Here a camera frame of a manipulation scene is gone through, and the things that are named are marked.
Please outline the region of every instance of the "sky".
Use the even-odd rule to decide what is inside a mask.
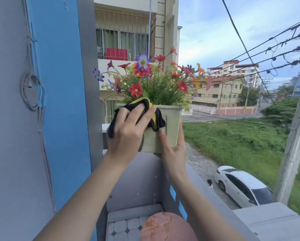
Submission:
[[[247,49],[263,43],[300,21],[300,0],[225,0],[237,30]],[[217,67],[223,61],[231,60],[245,52],[240,42],[222,0],[179,0],[178,26],[180,31],[179,64],[187,65],[200,63],[205,70]],[[291,38],[288,31],[276,39],[279,42]],[[250,56],[276,44],[273,39],[249,52]],[[300,45],[299,40],[292,40],[283,47],[278,47],[274,56],[290,51]],[[272,56],[272,52],[252,57],[254,63]],[[300,53],[292,52],[285,56],[292,62],[300,57]],[[243,55],[238,60],[248,58]],[[247,59],[239,64],[250,64]],[[274,67],[287,62],[282,56],[277,57],[272,64]],[[272,68],[271,61],[259,64],[260,70]],[[300,64],[287,66],[272,74],[263,72],[262,78],[273,78],[268,89],[276,89],[300,72]]]

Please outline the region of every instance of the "tiled floor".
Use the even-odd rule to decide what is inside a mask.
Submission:
[[[149,217],[139,217],[109,223],[107,241],[139,241],[141,229]]]

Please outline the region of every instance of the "beige flower pot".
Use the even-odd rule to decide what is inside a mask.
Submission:
[[[117,108],[123,107],[125,104],[116,104]],[[171,147],[177,145],[179,132],[179,123],[181,119],[182,108],[180,106],[162,106],[156,105],[160,109],[163,119],[166,121],[166,134]],[[143,152],[161,153],[162,146],[157,133],[152,128],[144,131],[144,142],[142,145]]]

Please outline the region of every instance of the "red towel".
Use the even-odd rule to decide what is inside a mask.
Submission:
[[[109,60],[128,60],[128,50],[126,49],[116,49],[116,48],[106,48],[105,49],[105,59]]]

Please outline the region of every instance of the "car tire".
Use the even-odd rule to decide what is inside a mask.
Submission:
[[[219,189],[221,189],[221,191],[226,192],[226,186],[221,180],[219,180],[218,186],[219,186]]]

